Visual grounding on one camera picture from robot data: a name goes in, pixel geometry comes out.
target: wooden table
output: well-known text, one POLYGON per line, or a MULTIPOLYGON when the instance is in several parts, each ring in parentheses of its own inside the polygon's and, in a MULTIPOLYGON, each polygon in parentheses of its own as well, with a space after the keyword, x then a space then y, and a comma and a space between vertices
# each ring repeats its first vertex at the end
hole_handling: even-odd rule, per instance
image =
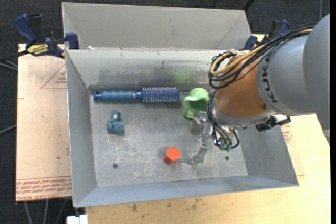
POLYGON ((291 119, 299 187, 88 207, 89 223, 331 223, 330 146, 315 115, 291 119))

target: orange object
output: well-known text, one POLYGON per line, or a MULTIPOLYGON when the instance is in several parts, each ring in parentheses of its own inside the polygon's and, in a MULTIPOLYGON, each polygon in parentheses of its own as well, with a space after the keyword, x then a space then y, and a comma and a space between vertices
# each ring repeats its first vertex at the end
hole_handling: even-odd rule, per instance
POLYGON ((177 147, 172 146, 169 147, 164 153, 163 160, 167 164, 171 165, 173 163, 176 163, 179 158, 180 158, 180 150, 177 147))

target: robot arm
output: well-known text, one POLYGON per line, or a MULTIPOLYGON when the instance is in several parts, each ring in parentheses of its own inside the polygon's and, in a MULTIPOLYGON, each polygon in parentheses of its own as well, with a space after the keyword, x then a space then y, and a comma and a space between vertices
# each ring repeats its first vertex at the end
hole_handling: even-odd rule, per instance
POLYGON ((209 78, 216 92, 208 117, 215 144, 230 149, 236 127, 255 125, 261 131, 296 115, 316 113, 323 130, 329 130, 329 32, 327 15, 316 25, 296 27, 250 51, 214 57, 209 78))

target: brush bristles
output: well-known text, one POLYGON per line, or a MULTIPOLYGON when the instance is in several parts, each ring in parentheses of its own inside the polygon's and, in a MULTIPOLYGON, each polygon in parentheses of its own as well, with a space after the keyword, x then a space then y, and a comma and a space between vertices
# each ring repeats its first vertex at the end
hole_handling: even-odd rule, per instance
POLYGON ((177 102, 180 93, 176 87, 144 87, 144 103, 168 103, 177 102))

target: cardboard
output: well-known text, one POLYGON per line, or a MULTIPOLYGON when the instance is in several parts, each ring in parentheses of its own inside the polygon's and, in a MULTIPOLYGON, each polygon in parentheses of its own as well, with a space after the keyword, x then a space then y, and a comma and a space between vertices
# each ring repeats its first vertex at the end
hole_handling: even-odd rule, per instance
POLYGON ((67 117, 65 61, 19 57, 16 201, 72 195, 67 117))

